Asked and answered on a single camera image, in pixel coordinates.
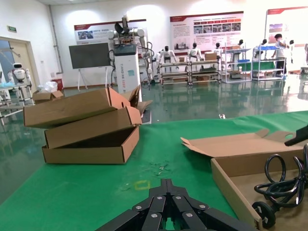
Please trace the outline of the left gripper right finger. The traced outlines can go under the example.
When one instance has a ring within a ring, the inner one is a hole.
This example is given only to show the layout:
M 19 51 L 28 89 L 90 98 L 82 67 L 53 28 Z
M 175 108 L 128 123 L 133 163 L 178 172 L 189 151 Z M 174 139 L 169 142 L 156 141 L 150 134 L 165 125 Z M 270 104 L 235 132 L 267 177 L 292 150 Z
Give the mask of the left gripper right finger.
M 168 214 L 175 229 L 191 231 L 254 231 L 255 228 L 190 197 L 183 187 L 167 180 Z

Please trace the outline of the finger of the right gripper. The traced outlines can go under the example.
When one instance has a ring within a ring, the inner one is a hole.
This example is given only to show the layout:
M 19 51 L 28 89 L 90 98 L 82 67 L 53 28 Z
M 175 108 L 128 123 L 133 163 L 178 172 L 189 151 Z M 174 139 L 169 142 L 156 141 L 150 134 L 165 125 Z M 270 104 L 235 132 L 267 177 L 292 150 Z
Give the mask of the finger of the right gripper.
M 308 139 L 308 125 L 296 131 L 295 137 L 286 141 L 286 146 L 293 146 Z

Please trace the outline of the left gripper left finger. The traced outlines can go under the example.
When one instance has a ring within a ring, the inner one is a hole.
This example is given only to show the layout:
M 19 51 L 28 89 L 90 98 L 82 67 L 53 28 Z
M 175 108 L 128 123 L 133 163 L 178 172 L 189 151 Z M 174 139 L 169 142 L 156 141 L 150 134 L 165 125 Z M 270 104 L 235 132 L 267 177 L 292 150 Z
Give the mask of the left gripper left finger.
M 134 205 L 97 230 L 99 231 L 149 231 L 162 229 L 161 222 L 167 205 L 169 179 L 149 190 L 148 198 Z

